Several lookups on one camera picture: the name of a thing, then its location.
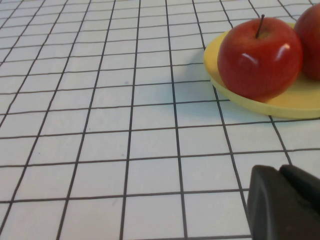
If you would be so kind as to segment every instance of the yellow plate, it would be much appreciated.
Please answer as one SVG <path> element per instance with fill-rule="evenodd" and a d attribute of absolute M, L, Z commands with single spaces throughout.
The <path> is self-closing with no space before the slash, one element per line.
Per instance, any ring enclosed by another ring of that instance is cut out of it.
<path fill-rule="evenodd" d="M 284 93 L 267 102 L 258 102 L 228 90 L 217 66 L 220 45 L 225 32 L 214 39 L 204 51 L 204 65 L 215 88 L 230 101 L 250 111 L 285 119 L 311 119 L 320 117 L 320 82 L 312 81 L 303 74 Z"/>

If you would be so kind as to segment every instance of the apple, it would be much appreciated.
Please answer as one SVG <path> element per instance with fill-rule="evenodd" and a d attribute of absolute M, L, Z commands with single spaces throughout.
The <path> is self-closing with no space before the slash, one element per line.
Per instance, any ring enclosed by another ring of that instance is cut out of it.
<path fill-rule="evenodd" d="M 301 41 L 292 27 L 264 15 L 231 29 L 217 57 L 225 86 L 259 102 L 276 97 L 292 85 L 302 64 Z"/>
<path fill-rule="evenodd" d="M 302 72 L 320 81 L 320 3 L 304 11 L 296 21 L 294 30 L 303 48 Z"/>

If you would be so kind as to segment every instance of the apple stem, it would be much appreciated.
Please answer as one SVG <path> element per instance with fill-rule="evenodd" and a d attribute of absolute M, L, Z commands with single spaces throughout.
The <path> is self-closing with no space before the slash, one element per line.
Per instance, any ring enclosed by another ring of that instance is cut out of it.
<path fill-rule="evenodd" d="M 256 39 L 259 37 L 259 32 L 260 32 L 260 29 L 261 29 L 262 22 L 263 22 L 264 18 L 265 18 L 265 15 L 262 14 L 262 16 L 261 16 L 261 21 L 260 21 L 260 25 L 259 25 L 258 31 L 256 32 L 256 35 L 255 35 L 255 38 L 256 38 Z"/>

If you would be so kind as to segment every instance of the black plastic object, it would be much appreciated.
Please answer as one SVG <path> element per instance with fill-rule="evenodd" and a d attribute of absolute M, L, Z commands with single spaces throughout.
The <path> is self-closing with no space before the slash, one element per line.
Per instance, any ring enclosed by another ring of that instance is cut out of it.
<path fill-rule="evenodd" d="M 320 179 L 291 165 L 252 168 L 252 240 L 320 240 Z"/>

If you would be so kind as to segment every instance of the grid pattern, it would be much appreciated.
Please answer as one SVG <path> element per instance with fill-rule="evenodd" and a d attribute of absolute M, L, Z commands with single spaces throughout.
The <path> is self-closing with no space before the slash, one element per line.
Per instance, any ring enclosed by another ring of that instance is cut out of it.
<path fill-rule="evenodd" d="M 317 2 L 1 0 L 0 240 L 251 239 L 251 168 L 320 177 L 320 121 L 236 106 L 204 49 Z"/>

